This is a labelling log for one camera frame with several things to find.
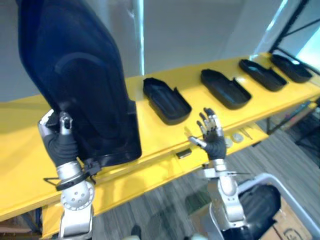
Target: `black plastic tray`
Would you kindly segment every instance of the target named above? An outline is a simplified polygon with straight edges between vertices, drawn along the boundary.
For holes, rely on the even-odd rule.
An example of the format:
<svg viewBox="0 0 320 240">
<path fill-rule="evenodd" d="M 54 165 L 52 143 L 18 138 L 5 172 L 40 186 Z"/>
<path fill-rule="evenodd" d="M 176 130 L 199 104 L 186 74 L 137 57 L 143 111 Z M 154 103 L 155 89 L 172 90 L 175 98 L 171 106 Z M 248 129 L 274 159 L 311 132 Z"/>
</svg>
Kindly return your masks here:
<svg viewBox="0 0 320 240">
<path fill-rule="evenodd" d="M 281 90 L 288 83 L 271 68 L 266 69 L 254 61 L 242 59 L 239 61 L 239 66 L 254 80 L 272 92 Z"/>
<path fill-rule="evenodd" d="M 311 73 L 302 64 L 293 64 L 288 58 L 273 54 L 271 62 L 281 69 L 292 81 L 302 84 L 310 80 Z"/>
<path fill-rule="evenodd" d="M 79 158 L 101 167 L 139 158 L 136 104 L 106 27 L 82 0 L 17 2 L 21 61 L 51 108 L 73 118 Z"/>
<path fill-rule="evenodd" d="M 153 77 L 143 81 L 143 92 L 149 98 L 150 106 L 167 125 L 181 123 L 192 110 L 177 88 L 172 91 L 165 82 Z"/>
<path fill-rule="evenodd" d="M 241 193 L 239 200 L 253 239 L 260 239 L 276 222 L 273 218 L 281 208 L 279 190 L 272 185 L 256 185 Z"/>
<path fill-rule="evenodd" d="M 201 71 L 201 81 L 227 108 L 239 109 L 251 99 L 251 94 L 234 78 L 230 81 L 221 72 L 211 69 Z"/>
</svg>

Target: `cardboard box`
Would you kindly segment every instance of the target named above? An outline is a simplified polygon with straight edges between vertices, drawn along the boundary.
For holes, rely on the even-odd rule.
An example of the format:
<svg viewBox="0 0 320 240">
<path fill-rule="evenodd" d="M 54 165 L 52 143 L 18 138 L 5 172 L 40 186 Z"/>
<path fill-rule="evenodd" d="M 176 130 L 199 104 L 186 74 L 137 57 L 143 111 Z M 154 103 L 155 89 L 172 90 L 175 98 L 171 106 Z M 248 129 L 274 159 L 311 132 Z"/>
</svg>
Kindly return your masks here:
<svg viewBox="0 0 320 240">
<path fill-rule="evenodd" d="M 281 198 L 281 210 L 274 216 L 277 221 L 263 236 L 262 240 L 311 240 L 312 236 L 295 212 Z"/>
</svg>

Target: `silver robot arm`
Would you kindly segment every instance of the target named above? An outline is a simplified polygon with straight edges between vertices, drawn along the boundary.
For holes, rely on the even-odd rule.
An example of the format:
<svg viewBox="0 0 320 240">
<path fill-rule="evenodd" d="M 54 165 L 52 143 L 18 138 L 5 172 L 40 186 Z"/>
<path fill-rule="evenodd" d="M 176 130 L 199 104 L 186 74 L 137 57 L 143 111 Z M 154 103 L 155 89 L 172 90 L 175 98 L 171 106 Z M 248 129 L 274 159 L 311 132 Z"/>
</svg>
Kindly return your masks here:
<svg viewBox="0 0 320 240">
<path fill-rule="evenodd" d="M 250 239 L 248 231 L 243 234 L 246 217 L 238 197 L 238 185 L 233 177 L 236 173 L 228 171 L 225 162 L 227 148 L 221 123 L 213 110 L 205 108 L 204 111 L 207 117 L 200 113 L 204 125 L 197 121 L 203 140 L 194 136 L 188 139 L 204 149 L 210 160 L 199 173 L 208 179 L 208 192 L 212 200 L 210 214 L 214 216 L 225 239 Z"/>
<path fill-rule="evenodd" d="M 64 208 L 60 223 L 59 239 L 88 240 L 92 238 L 94 186 L 86 181 L 77 160 L 77 143 L 72 135 L 72 118 L 66 112 L 59 116 L 59 129 L 53 130 L 49 123 L 57 118 L 51 109 L 38 123 L 44 146 L 55 164 L 60 182 L 61 205 Z"/>
</svg>

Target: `yellow table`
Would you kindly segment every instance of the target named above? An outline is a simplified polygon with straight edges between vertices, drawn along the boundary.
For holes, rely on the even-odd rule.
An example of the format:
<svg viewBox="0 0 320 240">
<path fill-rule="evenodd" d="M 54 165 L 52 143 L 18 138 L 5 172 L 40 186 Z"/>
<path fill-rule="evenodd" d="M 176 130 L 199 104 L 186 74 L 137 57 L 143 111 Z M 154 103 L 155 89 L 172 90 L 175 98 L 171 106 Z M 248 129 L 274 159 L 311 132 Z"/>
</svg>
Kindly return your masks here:
<svg viewBox="0 0 320 240">
<path fill-rule="evenodd" d="M 251 56 L 250 59 L 268 68 L 272 66 L 268 56 L 265 53 Z M 274 70 L 284 77 L 288 84 L 279 92 L 270 92 L 238 67 L 242 58 L 186 66 L 125 80 L 129 97 L 136 101 L 142 156 L 130 163 L 105 167 L 96 176 L 95 213 L 106 211 L 200 167 L 206 161 L 206 155 L 199 149 L 191 147 L 192 154 L 183 159 L 178 159 L 175 153 L 190 147 L 186 134 L 191 133 L 198 137 L 201 135 L 196 120 L 199 119 L 199 112 L 203 107 L 213 108 L 225 131 L 232 133 L 240 127 L 320 96 L 320 87 L 311 82 L 295 83 L 276 67 Z M 238 110 L 225 108 L 200 82 L 200 72 L 207 68 L 222 72 L 230 79 L 236 77 L 252 94 L 249 103 Z M 187 120 L 173 126 L 165 125 L 160 120 L 143 95 L 143 79 L 146 77 L 163 80 L 171 88 L 178 88 L 192 106 Z M 45 205 L 55 206 L 59 201 L 60 193 L 43 181 L 43 178 L 57 174 L 36 126 L 48 109 L 49 106 L 42 96 L 27 97 L 0 105 L 0 187 L 6 193 L 6 197 L 0 199 L 0 221 Z M 246 130 L 253 139 L 248 138 L 242 144 L 235 144 L 229 153 L 267 137 L 254 124 L 246 127 Z M 48 233 L 47 235 L 58 230 L 56 221 L 59 222 L 60 219 L 59 210 L 56 215 L 50 215 L 55 211 L 49 210 L 43 211 L 44 232 Z M 51 229 L 46 230 L 45 226 L 51 226 Z"/>
</svg>

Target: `floor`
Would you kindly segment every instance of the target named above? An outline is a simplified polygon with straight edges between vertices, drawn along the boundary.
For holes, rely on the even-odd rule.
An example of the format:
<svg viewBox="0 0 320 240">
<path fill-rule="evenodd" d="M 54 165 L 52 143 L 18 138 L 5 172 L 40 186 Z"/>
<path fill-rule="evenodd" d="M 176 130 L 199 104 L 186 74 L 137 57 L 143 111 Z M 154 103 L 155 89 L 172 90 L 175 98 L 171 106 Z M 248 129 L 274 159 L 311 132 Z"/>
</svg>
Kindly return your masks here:
<svg viewBox="0 0 320 240">
<path fill-rule="evenodd" d="M 259 145 L 234 153 L 226 160 L 233 171 L 275 175 L 320 225 L 320 168 L 316 164 L 320 157 L 294 142 L 311 127 L 307 123 L 288 133 L 278 130 Z M 188 215 L 209 200 L 206 181 L 198 179 L 195 173 L 187 174 L 97 216 L 93 239 L 121 240 L 138 224 L 143 240 L 183 240 L 194 232 Z"/>
</svg>

